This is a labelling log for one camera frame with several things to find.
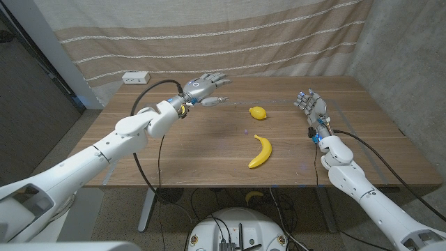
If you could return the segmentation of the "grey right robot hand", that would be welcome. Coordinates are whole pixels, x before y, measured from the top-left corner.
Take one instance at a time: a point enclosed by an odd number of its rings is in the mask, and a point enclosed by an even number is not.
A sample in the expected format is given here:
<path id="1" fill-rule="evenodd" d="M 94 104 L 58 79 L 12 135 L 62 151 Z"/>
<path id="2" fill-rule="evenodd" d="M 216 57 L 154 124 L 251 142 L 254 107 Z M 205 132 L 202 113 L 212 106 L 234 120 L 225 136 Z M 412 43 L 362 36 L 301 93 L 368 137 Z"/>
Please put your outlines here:
<path id="1" fill-rule="evenodd" d="M 308 93 L 300 92 L 294 105 L 304 112 L 309 126 L 319 137 L 324 138 L 332 135 L 328 128 L 327 105 L 319 94 L 311 89 L 308 90 Z"/>

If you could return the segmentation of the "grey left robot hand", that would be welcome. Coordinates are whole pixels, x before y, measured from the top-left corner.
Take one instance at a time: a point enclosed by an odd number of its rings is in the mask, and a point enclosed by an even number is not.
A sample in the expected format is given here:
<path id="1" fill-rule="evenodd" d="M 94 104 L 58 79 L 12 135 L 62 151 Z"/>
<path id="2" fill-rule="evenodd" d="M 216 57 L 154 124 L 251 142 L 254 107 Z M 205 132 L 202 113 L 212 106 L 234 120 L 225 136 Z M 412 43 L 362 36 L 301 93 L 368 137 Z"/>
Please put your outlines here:
<path id="1" fill-rule="evenodd" d="M 199 78 L 190 80 L 183 88 L 185 102 L 201 104 L 204 107 L 216 106 L 228 100 L 227 97 L 211 97 L 218 88 L 230 84 L 224 73 L 205 73 Z"/>

